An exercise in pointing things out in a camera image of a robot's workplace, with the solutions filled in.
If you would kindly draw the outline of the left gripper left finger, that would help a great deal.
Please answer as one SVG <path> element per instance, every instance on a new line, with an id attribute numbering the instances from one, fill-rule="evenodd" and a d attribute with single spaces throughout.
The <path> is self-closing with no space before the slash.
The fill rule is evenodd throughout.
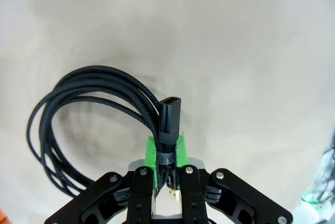
<path id="1" fill-rule="evenodd" d="M 146 155 L 129 165 L 126 175 L 108 172 L 44 224 L 108 224 L 127 212 L 122 224 L 151 224 L 157 187 L 157 150 L 153 138 L 147 138 Z"/>

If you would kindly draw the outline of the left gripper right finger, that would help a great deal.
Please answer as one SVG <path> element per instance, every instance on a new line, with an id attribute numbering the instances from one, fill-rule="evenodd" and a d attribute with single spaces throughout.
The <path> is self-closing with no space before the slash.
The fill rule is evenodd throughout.
<path id="1" fill-rule="evenodd" d="M 292 224 L 292 214 L 228 169 L 209 173 L 201 160 L 189 158 L 184 136 L 176 144 L 183 224 L 216 224 L 207 206 L 234 224 Z"/>

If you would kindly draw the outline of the white green speckled object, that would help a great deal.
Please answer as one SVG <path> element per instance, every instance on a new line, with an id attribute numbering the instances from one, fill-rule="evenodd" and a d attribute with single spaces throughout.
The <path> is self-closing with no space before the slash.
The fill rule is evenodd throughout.
<path id="1" fill-rule="evenodd" d="M 335 204 L 335 131 L 324 150 L 321 162 L 310 187 L 302 194 L 302 201 L 317 206 Z"/>

